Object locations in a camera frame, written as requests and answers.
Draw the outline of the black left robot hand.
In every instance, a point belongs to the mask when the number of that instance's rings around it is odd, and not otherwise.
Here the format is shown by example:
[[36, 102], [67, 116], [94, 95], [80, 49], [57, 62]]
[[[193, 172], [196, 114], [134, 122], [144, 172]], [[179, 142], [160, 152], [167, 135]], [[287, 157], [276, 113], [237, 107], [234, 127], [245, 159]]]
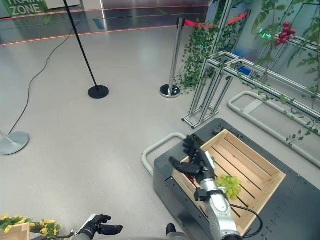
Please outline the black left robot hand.
[[105, 214], [98, 214], [89, 220], [82, 231], [94, 236], [95, 233], [106, 236], [113, 236], [119, 234], [123, 230], [123, 225], [108, 224], [108, 221], [112, 219], [111, 216]]

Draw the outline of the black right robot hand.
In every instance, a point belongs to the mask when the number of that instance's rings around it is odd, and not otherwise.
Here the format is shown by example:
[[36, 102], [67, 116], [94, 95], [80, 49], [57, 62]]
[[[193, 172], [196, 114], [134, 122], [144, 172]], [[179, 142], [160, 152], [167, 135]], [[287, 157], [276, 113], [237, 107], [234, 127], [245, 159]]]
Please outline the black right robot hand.
[[200, 183], [205, 179], [215, 179], [214, 168], [212, 167], [206, 153], [199, 147], [194, 139], [187, 135], [183, 140], [183, 152], [189, 157], [189, 162], [176, 160], [174, 157], [169, 157], [171, 165], [180, 173], [187, 176], [195, 177]]

